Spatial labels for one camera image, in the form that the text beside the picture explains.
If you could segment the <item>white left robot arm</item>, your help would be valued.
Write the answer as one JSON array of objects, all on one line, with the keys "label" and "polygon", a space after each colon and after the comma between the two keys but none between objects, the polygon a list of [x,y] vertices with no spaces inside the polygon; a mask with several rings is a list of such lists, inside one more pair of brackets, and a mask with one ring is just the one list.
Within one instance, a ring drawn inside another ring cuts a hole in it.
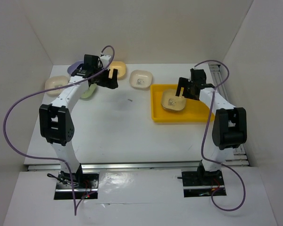
[{"label": "white left robot arm", "polygon": [[112,62],[110,55],[85,55],[83,63],[71,74],[68,88],[58,95],[49,105],[39,108],[41,136],[51,144],[61,166],[61,179],[67,181],[73,188],[83,184],[83,170],[77,160],[72,145],[75,127],[71,112],[92,84],[116,89],[117,70],[110,70]]}]

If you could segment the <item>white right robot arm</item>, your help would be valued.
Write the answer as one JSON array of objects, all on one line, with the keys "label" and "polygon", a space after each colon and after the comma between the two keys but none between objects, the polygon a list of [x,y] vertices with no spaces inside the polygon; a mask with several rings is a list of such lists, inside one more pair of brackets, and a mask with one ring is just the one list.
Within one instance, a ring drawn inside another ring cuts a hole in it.
[{"label": "white right robot arm", "polygon": [[207,83],[203,69],[190,69],[191,78],[180,77],[175,95],[200,101],[209,108],[209,118],[215,117],[209,157],[204,155],[205,140],[201,144],[201,156],[197,167],[196,179],[202,185],[208,185],[221,176],[221,164],[229,153],[247,140],[246,110],[236,107],[224,99],[213,84]]}]

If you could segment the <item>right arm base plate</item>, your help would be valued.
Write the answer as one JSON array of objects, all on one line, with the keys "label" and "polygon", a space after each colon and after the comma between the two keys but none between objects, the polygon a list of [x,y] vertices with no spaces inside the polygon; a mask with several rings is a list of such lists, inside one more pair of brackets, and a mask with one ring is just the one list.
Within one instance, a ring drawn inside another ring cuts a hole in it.
[{"label": "right arm base plate", "polygon": [[220,170],[208,177],[201,176],[196,171],[182,171],[177,179],[182,182],[185,198],[209,197],[212,193],[214,196],[226,196],[225,183]]}]

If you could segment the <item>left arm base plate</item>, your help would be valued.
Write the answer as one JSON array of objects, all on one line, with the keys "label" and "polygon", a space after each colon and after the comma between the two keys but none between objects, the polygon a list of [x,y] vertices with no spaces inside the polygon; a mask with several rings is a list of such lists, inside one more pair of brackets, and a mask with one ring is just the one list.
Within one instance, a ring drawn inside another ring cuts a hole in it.
[{"label": "left arm base plate", "polygon": [[[54,176],[48,173],[47,177],[54,178],[56,180],[54,200],[71,200],[73,198],[70,181],[63,180],[61,174],[59,174],[58,176]],[[75,199],[97,199],[98,187],[99,173],[83,174],[83,180],[81,182],[74,182]]]}]

